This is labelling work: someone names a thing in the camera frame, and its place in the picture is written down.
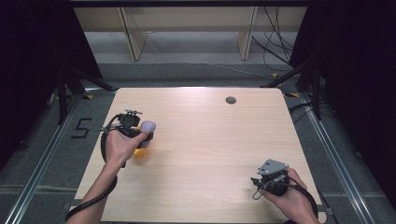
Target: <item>floor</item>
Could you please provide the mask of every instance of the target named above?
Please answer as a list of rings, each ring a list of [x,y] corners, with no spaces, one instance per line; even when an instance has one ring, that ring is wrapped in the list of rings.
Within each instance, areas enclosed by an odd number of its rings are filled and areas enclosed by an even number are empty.
[[[137,62],[131,60],[123,33],[87,33],[86,36],[104,81],[117,87],[258,88],[291,69],[270,53],[263,54],[264,50],[255,42],[251,44],[248,60],[242,61],[232,33],[150,33]],[[263,33],[254,36],[266,44]],[[296,34],[285,33],[282,37],[293,44]],[[289,57],[274,44],[268,48],[285,60]],[[295,90],[297,79],[298,76],[278,86],[285,93],[289,108],[310,100],[310,92]],[[36,178],[36,188],[30,198],[27,197],[19,222],[64,222],[114,98],[114,92],[97,91],[98,88],[88,82],[84,82],[84,86],[90,96],[70,101],[74,107],[64,127],[60,129],[57,125],[59,108],[55,99],[26,137],[29,147],[16,151],[0,172],[0,221],[6,221],[25,192],[25,186]],[[322,121],[316,120],[310,106],[299,107],[291,113],[291,118],[314,180],[323,194],[322,201],[333,213],[329,213],[326,223],[395,223],[394,209],[364,161],[354,154],[357,149],[336,113],[326,104],[325,91],[321,102]],[[87,137],[72,138],[81,135],[76,127],[83,118],[92,119],[84,121],[90,130]],[[52,138],[54,133],[60,134],[57,141]],[[332,159],[334,152],[338,160]],[[43,155],[49,159],[42,161]],[[38,164],[45,164],[40,172],[36,169]],[[337,169],[339,164],[343,165],[341,171]],[[360,212],[362,205],[367,208]]]

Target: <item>black strap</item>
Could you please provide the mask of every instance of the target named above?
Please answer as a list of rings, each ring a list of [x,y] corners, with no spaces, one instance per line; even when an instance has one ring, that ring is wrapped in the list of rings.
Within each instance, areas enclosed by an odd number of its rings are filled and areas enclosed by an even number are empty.
[[[103,192],[102,194],[100,194],[96,198],[91,199],[91,200],[89,200],[89,201],[87,201],[85,203],[82,203],[79,206],[73,208],[70,212],[67,213],[65,220],[67,221],[70,217],[72,217],[76,213],[86,209],[87,207],[90,207],[90,206],[94,205],[95,203],[99,203],[100,201],[102,201],[117,186],[117,180],[118,180],[117,177],[114,178],[114,180],[111,183],[110,187],[108,187],[108,189],[105,190],[105,192]]]

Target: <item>wooden table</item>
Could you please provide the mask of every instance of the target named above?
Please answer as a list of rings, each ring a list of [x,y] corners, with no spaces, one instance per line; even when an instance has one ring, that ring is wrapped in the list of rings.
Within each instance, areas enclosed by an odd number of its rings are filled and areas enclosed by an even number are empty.
[[[230,105],[226,98],[236,103]],[[320,203],[298,136],[278,89],[138,88],[118,90],[104,126],[125,108],[157,124],[143,158],[121,169],[103,221],[279,223],[282,213],[250,181],[270,158],[296,169]],[[95,146],[76,200],[104,165]],[[326,216],[320,213],[319,220]]]

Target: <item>purple object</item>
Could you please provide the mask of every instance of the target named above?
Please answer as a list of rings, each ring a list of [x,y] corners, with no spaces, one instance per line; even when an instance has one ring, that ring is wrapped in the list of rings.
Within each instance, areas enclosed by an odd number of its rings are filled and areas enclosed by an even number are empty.
[[[142,122],[142,128],[140,129],[141,132],[148,132],[148,133],[154,133],[155,128],[157,125],[149,120],[145,120]],[[149,141],[147,142],[142,142],[142,147],[148,147],[149,146]]]

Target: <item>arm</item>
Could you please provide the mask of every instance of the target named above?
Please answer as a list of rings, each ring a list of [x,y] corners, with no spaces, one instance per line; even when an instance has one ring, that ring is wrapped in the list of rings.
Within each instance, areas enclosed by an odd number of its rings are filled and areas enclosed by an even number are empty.
[[[289,177],[295,179],[301,187],[306,189],[306,184],[295,170],[289,168],[287,171]],[[295,185],[296,183],[290,179],[290,184]],[[288,188],[288,191],[281,197],[275,196],[264,190],[261,190],[260,193],[267,200],[276,205],[288,219],[298,224],[320,223],[312,211],[310,202],[296,189]]]
[[[147,138],[148,133],[141,133],[135,138],[128,138],[119,131],[110,132],[106,139],[106,161],[102,172],[93,182],[91,188],[82,199],[85,203],[108,189],[119,172],[121,166],[132,158],[136,147]],[[100,223],[107,198],[70,217],[66,223]]]

